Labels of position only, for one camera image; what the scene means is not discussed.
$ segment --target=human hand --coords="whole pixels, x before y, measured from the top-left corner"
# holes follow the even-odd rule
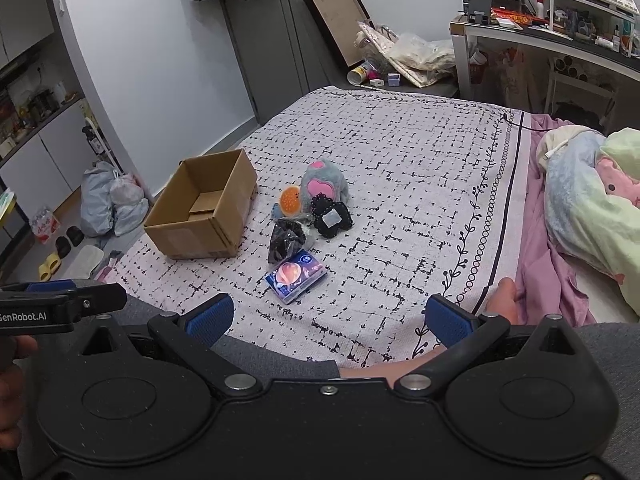
[[[23,359],[32,355],[38,344],[33,337],[19,335],[15,339],[15,352],[11,356],[0,356],[1,361]],[[14,345],[7,345],[14,350]],[[18,421],[24,412],[24,403],[20,398],[24,389],[24,375],[15,364],[0,372],[0,449],[16,449],[22,435]]]
[[[516,299],[516,284],[511,278],[503,278],[498,289],[486,303],[485,312],[495,312],[507,318],[512,325],[520,325],[520,315]]]

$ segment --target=blue gripper pad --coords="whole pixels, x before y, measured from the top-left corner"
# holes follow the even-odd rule
[[[424,307],[427,328],[447,348],[462,341],[479,326],[476,316],[461,309],[439,294],[431,296]]]
[[[228,294],[217,294],[182,316],[184,331],[207,348],[229,330],[234,320],[234,302]]]
[[[26,292],[57,292],[59,290],[76,290],[76,284],[72,280],[30,283]]]

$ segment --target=white desk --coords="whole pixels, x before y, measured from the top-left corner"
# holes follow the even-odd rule
[[[572,56],[608,68],[621,75],[640,82],[640,60],[631,59],[623,54],[609,53],[604,47],[591,46],[576,41],[569,41],[555,36],[549,32],[540,32],[548,35],[548,39],[538,36],[528,36],[521,31],[507,28],[475,25],[468,23],[466,16],[457,16],[449,25],[453,49],[456,53],[456,67],[458,69],[458,84],[460,85],[460,97],[471,100],[471,78],[468,64],[468,38],[491,38],[510,43],[525,44],[543,48],[555,54]]]

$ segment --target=black plastic bag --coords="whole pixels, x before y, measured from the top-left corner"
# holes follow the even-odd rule
[[[313,241],[305,234],[300,222],[281,219],[276,222],[269,243],[269,263],[271,265],[289,259],[302,249],[309,249]]]

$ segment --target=metal screw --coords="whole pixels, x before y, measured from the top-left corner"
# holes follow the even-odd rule
[[[409,374],[400,379],[400,384],[407,390],[420,392],[431,386],[431,379],[422,374]]]
[[[338,393],[338,388],[335,386],[322,386],[320,388],[320,393],[323,395],[335,395]]]
[[[248,374],[229,375],[225,379],[226,387],[232,390],[248,390],[253,388],[256,382],[255,377]]]

